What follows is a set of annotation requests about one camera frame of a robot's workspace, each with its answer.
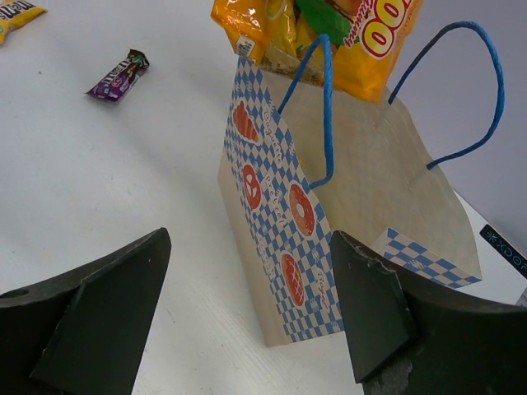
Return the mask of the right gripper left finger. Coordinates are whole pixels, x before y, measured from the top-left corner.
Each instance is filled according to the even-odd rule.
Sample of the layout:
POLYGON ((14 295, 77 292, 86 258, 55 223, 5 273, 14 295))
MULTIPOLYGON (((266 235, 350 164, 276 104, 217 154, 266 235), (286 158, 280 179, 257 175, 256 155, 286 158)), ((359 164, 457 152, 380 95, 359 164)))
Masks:
POLYGON ((165 228, 1 295, 3 394, 130 394, 170 261, 165 228))

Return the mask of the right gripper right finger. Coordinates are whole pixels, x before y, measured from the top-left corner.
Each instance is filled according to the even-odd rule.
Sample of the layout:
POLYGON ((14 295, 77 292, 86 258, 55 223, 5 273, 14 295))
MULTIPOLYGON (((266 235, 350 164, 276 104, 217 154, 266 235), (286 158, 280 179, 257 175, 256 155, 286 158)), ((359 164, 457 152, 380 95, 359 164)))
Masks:
POLYGON ((330 253, 364 393, 525 393, 524 307, 439 285, 342 231, 333 233, 330 253))

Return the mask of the orange mango gummy bag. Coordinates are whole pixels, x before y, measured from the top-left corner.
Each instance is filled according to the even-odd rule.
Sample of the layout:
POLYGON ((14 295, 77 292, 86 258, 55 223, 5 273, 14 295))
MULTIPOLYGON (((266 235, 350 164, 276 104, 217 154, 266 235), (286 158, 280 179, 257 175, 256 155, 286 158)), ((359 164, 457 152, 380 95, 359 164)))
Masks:
POLYGON ((320 86, 328 66, 333 86, 360 100, 380 100, 419 0, 216 0, 211 17, 235 53, 268 72, 320 86))

